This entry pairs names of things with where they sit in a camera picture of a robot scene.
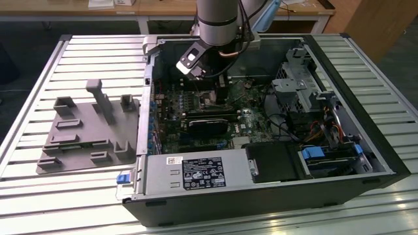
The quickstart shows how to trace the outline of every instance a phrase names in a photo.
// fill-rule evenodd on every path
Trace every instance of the cardboard box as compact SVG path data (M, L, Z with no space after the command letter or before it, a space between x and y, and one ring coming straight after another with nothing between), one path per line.
M130 6L133 5L134 0L114 0L114 5Z

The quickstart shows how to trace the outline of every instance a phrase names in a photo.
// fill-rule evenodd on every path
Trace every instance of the barcode sticker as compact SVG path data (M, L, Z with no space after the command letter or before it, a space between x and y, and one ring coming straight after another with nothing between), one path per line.
M183 157L168 157L167 165L181 164Z

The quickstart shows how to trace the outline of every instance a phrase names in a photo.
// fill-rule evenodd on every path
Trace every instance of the white sticker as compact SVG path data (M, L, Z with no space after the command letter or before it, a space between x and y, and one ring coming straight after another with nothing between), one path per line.
M134 11L117 11L116 14L118 14L118 15L134 15Z
M167 165L181 164L181 161L183 161L183 157L168 157Z

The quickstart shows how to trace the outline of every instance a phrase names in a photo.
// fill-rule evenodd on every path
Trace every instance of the blue object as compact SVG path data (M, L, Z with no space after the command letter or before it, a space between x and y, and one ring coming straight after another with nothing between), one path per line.
M252 25L252 31L253 32L265 32L269 28L271 22L275 17L275 13L280 6L280 0L272 0L269 5L267 6L265 10L260 14L259 18L256 19L256 22Z
M130 183L130 174L128 173L128 174L118 175L116 178L116 183L118 185L129 184Z
M356 144L356 145L353 146L353 149L355 149L355 151L356 151L357 154L361 154L363 149L360 148L360 145L359 145L359 144Z
M308 147L301 150L303 159L324 157L324 152L320 147Z

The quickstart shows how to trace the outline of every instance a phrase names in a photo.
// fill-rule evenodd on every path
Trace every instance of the vertical post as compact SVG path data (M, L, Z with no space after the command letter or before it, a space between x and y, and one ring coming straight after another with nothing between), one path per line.
M93 98L96 99L97 106L102 113L104 119L108 125L114 123L114 117L112 114L112 105L105 94L101 92L101 80L89 79L86 80L85 90L92 93Z

